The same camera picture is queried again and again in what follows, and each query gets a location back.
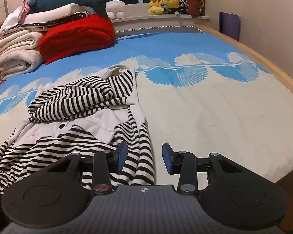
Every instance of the bed edge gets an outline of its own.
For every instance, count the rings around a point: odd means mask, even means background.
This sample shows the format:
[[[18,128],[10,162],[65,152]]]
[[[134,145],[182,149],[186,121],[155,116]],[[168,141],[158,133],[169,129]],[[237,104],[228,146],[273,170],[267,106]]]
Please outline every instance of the bed edge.
[[[207,26],[194,24],[194,26],[202,31],[209,33],[222,41],[234,46],[239,51],[243,52],[250,58],[252,58],[255,62],[260,64],[264,69],[268,70],[272,73],[291,93],[293,94],[293,79],[286,74],[283,70],[277,67],[274,63],[260,55],[259,53],[255,52],[253,49],[249,48],[248,46],[216,31]]]

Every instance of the stuffed shark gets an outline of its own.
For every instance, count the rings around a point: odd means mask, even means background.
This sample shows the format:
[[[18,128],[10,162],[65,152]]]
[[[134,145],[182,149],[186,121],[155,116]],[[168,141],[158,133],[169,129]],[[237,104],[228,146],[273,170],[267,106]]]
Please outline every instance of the stuffed shark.
[[[50,11],[70,3],[76,3],[80,6],[91,7],[100,16],[108,18],[105,10],[105,3],[108,1],[111,0],[29,0],[27,4],[30,6],[28,14]]]

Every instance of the pink cloth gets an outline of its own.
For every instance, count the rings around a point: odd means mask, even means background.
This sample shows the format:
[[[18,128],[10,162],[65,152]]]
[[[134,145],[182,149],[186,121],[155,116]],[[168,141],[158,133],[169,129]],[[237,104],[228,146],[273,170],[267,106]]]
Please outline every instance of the pink cloth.
[[[27,4],[27,1],[26,0],[23,1],[23,5],[25,6],[25,9],[24,9],[24,12],[21,15],[21,20],[19,21],[19,25],[21,25],[22,23],[24,23],[25,16],[27,15],[27,13],[30,10],[30,6]]]

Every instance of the white folded cloth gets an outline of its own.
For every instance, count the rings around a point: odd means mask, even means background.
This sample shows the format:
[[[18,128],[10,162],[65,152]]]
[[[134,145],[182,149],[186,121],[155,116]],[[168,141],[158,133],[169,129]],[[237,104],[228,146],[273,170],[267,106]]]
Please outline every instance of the white folded cloth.
[[[25,17],[23,24],[37,24],[50,22],[52,20],[60,19],[75,14],[79,11],[87,11],[88,7],[79,6],[76,3],[70,3],[60,8],[50,11],[43,11],[29,14]]]
[[[2,80],[11,76],[29,73],[43,63],[37,49],[20,49],[5,53],[0,57],[0,71]]]
[[[38,46],[38,40],[43,36],[40,32],[24,30],[0,40],[0,58],[16,50],[28,50]]]
[[[23,1],[23,4],[19,6],[13,13],[10,13],[4,20],[0,28],[0,40],[2,39],[2,33],[9,30],[13,26],[17,26],[19,23],[22,24],[25,19],[25,15],[30,10],[29,5],[26,1]]]

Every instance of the stacked clothes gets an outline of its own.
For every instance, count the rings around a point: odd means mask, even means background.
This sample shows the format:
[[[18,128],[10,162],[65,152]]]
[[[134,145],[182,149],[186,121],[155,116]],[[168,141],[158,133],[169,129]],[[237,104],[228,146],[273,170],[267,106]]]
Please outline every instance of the stacked clothes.
[[[115,34],[105,10],[107,1],[23,1],[8,15],[0,29],[2,80],[31,72],[44,60],[48,64],[71,54],[112,45]],[[51,32],[39,42],[48,31]],[[39,52],[39,43],[43,55]]]

